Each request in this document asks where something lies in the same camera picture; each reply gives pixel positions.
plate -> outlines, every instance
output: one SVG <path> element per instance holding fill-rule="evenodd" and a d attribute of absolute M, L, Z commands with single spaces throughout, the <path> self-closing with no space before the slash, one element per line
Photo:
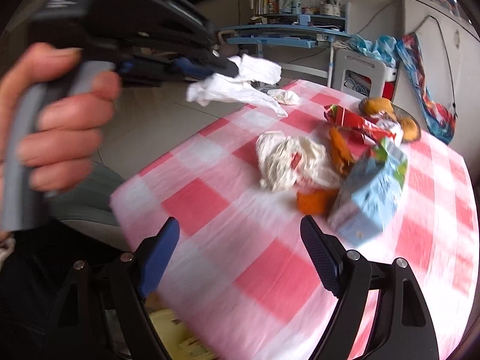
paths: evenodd
<path fill-rule="evenodd" d="M 368 98 L 365 98 L 358 104 L 358 110 L 360 111 L 360 115 L 363 117 L 368 116 L 364 111 L 365 103 L 367 102 L 367 100 Z M 397 107 L 395 104 L 392 104 L 392 107 L 393 107 L 393 113 L 397 117 L 397 119 L 404 119 L 406 117 L 409 117 L 417 125 L 417 132 L 418 132 L 417 136 L 414 139 L 402 139 L 402 143 L 415 142 L 416 140 L 419 140 L 422 137 L 422 133 L 421 133 L 422 130 L 420 129 L 420 125 L 418 121 L 412 115 L 410 115 L 407 111 L 405 111 L 400 107 Z"/>

finger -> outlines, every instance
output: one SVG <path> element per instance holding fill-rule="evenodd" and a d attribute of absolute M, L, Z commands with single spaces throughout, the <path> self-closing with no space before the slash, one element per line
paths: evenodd
<path fill-rule="evenodd" d="M 0 231 L 0 242 L 4 242 L 8 237 L 10 236 L 10 233 L 6 231 Z"/>
<path fill-rule="evenodd" d="M 90 159 L 53 163 L 36 168 L 30 175 L 30 187 L 36 191 L 68 190 L 92 172 Z"/>
<path fill-rule="evenodd" d="M 105 100 L 117 99 L 121 88 L 120 76 L 112 71 L 97 74 L 92 82 L 92 93 Z"/>
<path fill-rule="evenodd" d="M 23 54 L 0 81 L 0 159 L 18 99 L 37 82 L 54 80 L 71 70 L 80 59 L 78 49 L 54 49 L 37 43 Z"/>
<path fill-rule="evenodd" d="M 102 142 L 99 130 L 50 130 L 30 134 L 17 148 L 18 159 L 27 167 L 89 157 Z"/>
<path fill-rule="evenodd" d="M 107 123 L 113 112 L 111 101 L 102 100 L 92 93 L 83 93 L 45 107 L 38 117 L 38 129 L 87 130 Z"/>

white cabinet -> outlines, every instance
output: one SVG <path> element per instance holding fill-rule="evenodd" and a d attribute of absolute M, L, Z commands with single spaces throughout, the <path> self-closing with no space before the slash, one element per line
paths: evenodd
<path fill-rule="evenodd" d="M 403 0 L 404 33 L 410 33 L 428 15 L 440 23 L 453 75 L 457 104 L 457 127 L 450 147 L 466 162 L 470 177 L 480 176 L 480 40 L 471 25 L 428 0 Z M 437 23 L 428 19 L 417 31 L 427 87 L 431 98 L 449 108 L 452 83 L 442 36 Z M 400 69 L 393 98 L 394 104 L 410 112 L 423 124 L 420 106 L 404 68 Z"/>

pink checkered tablecloth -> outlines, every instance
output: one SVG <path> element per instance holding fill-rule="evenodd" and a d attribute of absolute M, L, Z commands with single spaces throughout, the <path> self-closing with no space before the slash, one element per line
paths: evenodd
<path fill-rule="evenodd" d="M 133 247 L 169 216 L 179 220 L 181 239 L 159 293 L 223 359 L 306 360 L 335 307 L 300 239 L 295 191 L 259 187 L 255 142 L 265 131 L 283 131 L 326 143 L 323 106 L 356 110 L 358 100 L 302 80 L 287 89 L 301 98 L 285 106 L 287 118 L 247 105 L 160 157 L 111 198 Z M 357 155 L 364 149 L 352 146 Z M 465 329 L 477 282 L 473 190 L 463 158 L 428 133 L 402 149 L 409 157 L 402 204 L 384 234 L 359 251 L 371 261 L 408 260 L 445 359 Z M 375 300 L 371 293 L 350 358 L 363 352 Z"/>

gray handle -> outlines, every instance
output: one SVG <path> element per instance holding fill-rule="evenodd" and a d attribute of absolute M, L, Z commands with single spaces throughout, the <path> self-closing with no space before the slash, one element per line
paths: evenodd
<path fill-rule="evenodd" d="M 115 65 L 111 62 L 83 62 L 60 79 L 34 85 L 21 98 L 5 153 L 1 230 L 29 230 L 41 227 L 50 220 L 45 193 L 30 189 L 32 168 L 23 166 L 15 153 L 19 142 L 36 131 L 39 112 L 63 97 L 89 92 L 92 80 L 98 73 L 112 71 L 114 68 Z"/>

